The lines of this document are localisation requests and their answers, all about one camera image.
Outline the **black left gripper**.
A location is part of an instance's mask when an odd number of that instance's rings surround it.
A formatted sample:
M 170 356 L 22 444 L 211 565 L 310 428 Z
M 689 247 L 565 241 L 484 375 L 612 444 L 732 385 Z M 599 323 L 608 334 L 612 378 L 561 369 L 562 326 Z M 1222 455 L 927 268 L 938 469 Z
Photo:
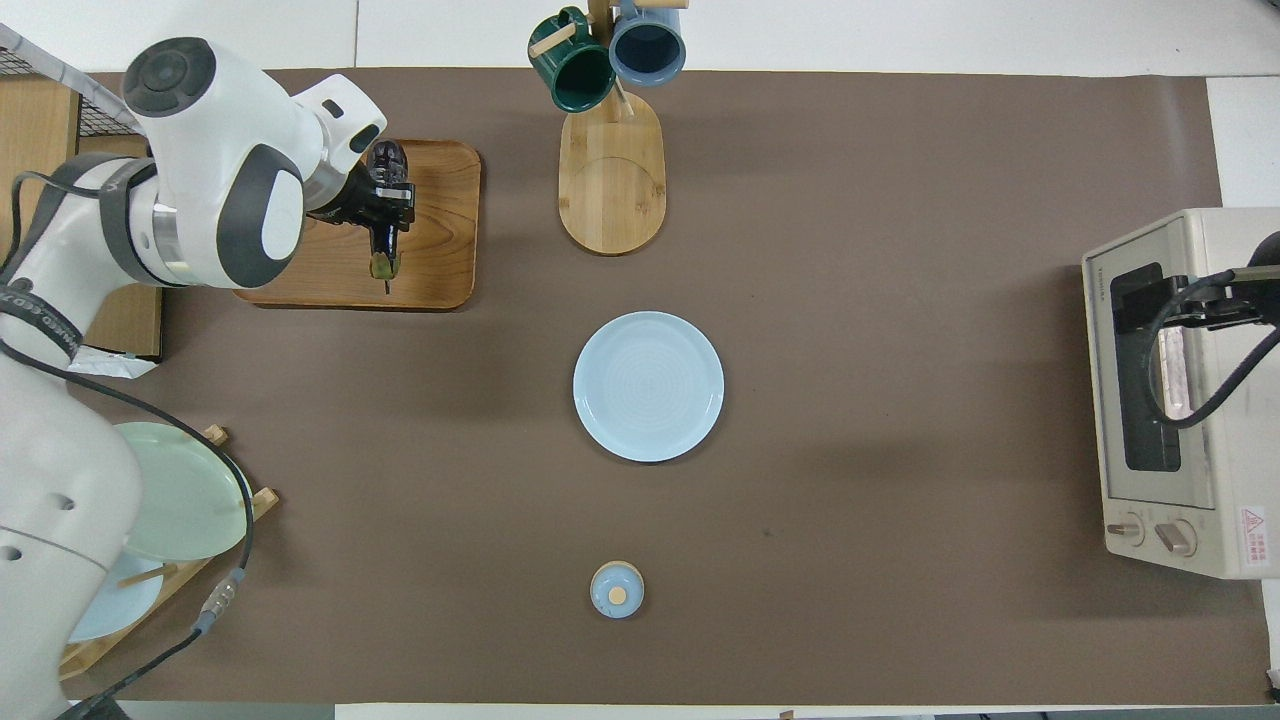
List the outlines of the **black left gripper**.
M 416 218 L 415 186 L 402 168 L 355 168 L 337 196 L 308 209 L 308 217 L 334 225 L 360 225 L 371 238 L 388 228 L 408 232 Z

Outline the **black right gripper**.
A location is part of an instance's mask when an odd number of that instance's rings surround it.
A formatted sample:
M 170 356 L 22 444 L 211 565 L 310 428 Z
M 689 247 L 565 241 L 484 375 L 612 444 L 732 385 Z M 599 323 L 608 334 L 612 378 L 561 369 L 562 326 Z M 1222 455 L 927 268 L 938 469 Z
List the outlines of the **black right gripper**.
M 1279 233 L 1268 234 L 1243 268 L 1213 274 L 1210 299 L 1201 300 L 1201 315 L 1192 325 L 1233 325 L 1253 322 L 1277 325 Z M 1114 329 L 1130 334 L 1144 329 L 1161 309 L 1189 284 L 1185 274 L 1128 272 L 1114 279 Z

